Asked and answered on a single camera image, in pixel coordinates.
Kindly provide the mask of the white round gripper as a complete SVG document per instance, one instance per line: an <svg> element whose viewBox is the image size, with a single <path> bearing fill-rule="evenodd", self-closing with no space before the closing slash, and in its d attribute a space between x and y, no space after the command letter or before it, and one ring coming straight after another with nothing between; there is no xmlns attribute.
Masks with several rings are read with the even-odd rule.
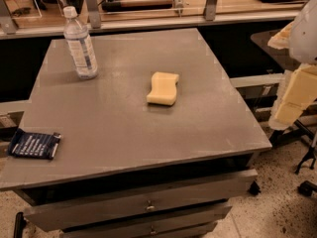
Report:
<svg viewBox="0 0 317 238"><path fill-rule="evenodd" d="M267 45L282 50L301 62L295 71L287 70L278 86L277 99L271 108L268 125L273 130L290 127L317 99L317 0L309 0Z"/></svg>

